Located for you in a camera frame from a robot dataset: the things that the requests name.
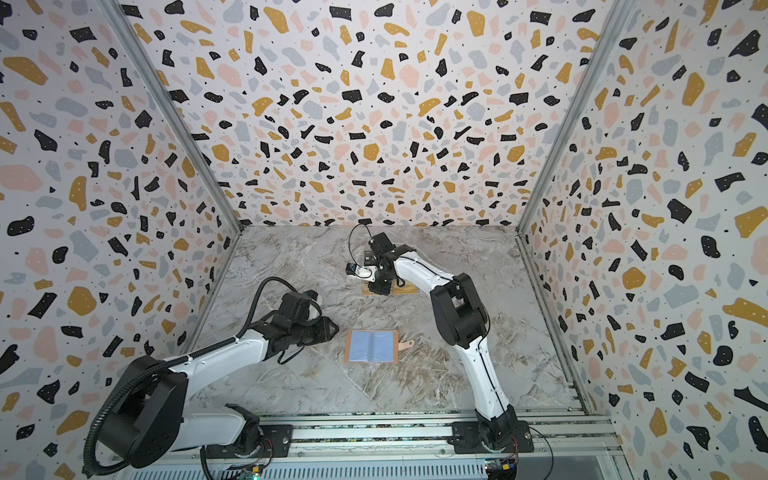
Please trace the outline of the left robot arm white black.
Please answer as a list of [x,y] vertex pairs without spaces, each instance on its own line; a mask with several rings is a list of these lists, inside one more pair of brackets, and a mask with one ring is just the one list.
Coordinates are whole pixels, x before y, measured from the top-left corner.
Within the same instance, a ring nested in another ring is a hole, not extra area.
[[167,360],[145,355],[130,363],[86,436],[83,459],[91,475],[143,468],[168,452],[223,447],[247,457],[269,444],[261,419],[228,403],[221,413],[190,413],[191,398],[205,387],[286,351],[326,343],[339,326],[325,316],[313,290],[289,291],[278,309],[249,316],[234,336]]

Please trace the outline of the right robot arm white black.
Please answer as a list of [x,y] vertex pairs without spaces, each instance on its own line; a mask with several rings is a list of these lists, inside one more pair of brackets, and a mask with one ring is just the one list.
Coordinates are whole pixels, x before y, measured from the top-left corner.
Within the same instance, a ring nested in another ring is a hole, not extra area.
[[346,274],[365,281],[376,295],[388,296],[395,284],[409,283],[429,296],[437,331],[458,351],[468,377],[481,444],[492,452],[507,448],[518,417],[491,360],[491,318],[471,277],[437,267],[415,248],[392,243],[385,233],[372,236],[368,247],[369,261],[348,263]]

